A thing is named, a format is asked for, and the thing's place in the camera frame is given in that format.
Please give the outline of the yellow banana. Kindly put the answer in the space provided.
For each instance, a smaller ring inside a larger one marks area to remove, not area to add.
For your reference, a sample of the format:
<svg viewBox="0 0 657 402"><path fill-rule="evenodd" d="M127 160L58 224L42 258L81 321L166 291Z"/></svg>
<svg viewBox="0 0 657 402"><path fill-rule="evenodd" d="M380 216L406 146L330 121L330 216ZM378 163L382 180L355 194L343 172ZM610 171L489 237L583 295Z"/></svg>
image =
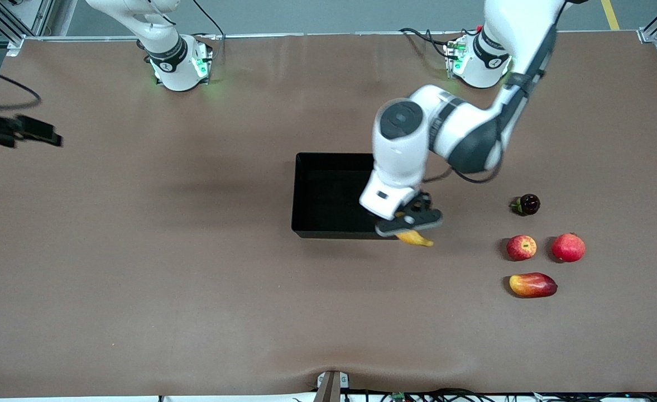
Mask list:
<svg viewBox="0 0 657 402"><path fill-rule="evenodd" d="M428 238L425 238L418 231L405 231L398 232L395 234L398 240L408 244L408 245L417 245L421 247L432 247L434 242Z"/></svg>

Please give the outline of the black plastic box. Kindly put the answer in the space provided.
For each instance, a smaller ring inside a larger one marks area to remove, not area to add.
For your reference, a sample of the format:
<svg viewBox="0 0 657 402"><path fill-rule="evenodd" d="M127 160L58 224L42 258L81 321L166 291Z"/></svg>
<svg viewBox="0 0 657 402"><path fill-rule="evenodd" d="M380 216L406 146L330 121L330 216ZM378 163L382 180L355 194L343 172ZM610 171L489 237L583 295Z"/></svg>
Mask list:
<svg viewBox="0 0 657 402"><path fill-rule="evenodd" d="M372 168L367 153L298 153L292 231L304 239L382 240L374 216L359 204Z"/></svg>

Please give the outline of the red yellow apple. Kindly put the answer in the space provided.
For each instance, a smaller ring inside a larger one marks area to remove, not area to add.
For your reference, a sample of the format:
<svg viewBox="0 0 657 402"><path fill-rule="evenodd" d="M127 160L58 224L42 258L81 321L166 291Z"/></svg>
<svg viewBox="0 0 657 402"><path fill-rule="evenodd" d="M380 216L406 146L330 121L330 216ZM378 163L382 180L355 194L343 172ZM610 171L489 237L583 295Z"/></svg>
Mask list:
<svg viewBox="0 0 657 402"><path fill-rule="evenodd" d="M522 234L509 239L505 250L512 260L524 261L535 256L538 246L531 236Z"/></svg>

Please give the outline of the dark purple mangosteen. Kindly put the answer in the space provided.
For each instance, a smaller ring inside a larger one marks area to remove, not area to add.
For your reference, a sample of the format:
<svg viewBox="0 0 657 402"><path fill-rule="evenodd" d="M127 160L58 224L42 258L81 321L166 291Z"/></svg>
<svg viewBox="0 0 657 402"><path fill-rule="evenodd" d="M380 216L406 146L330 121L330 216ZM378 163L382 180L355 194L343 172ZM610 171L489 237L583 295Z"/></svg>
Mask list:
<svg viewBox="0 0 657 402"><path fill-rule="evenodd" d="M533 216L539 211L540 206L540 198L535 194L528 193L515 198L510 204L510 209L520 216Z"/></svg>

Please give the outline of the red yellow mango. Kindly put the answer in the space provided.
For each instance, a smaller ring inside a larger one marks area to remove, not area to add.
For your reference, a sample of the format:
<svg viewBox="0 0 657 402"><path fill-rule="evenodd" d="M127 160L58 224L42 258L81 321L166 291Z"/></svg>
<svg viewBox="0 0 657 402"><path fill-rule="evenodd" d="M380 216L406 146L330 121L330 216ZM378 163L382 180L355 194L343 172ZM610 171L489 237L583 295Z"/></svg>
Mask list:
<svg viewBox="0 0 657 402"><path fill-rule="evenodd" d="M512 275L509 287L520 298L544 298L555 295L558 290L555 280L540 272Z"/></svg>

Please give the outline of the large red apple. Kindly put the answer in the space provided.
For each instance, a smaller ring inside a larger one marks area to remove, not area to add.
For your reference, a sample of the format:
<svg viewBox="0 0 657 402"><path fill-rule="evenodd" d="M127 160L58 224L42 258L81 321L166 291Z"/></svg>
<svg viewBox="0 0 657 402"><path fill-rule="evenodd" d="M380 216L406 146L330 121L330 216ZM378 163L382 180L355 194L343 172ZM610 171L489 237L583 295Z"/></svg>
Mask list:
<svg viewBox="0 0 657 402"><path fill-rule="evenodd" d="M561 262L576 262L585 255L586 244L574 232L566 232L554 239L551 253Z"/></svg>

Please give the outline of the brown table mat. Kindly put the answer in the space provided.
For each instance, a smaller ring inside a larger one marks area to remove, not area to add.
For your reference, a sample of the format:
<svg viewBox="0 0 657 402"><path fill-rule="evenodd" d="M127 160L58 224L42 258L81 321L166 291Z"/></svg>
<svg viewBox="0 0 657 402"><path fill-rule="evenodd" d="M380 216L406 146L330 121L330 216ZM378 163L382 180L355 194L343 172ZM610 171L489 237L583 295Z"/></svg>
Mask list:
<svg viewBox="0 0 657 402"><path fill-rule="evenodd" d="M2 74L62 148L0 147L0 397L657 392L657 50L563 32L494 181L428 186L433 247L304 240L295 155L369 152L375 112L442 79L402 35L229 39L173 93L134 42L30 41ZM510 209L535 194L533 216ZM576 262L551 252L574 232ZM537 243L512 260L515 235ZM540 272L555 295L520 298Z"/></svg>

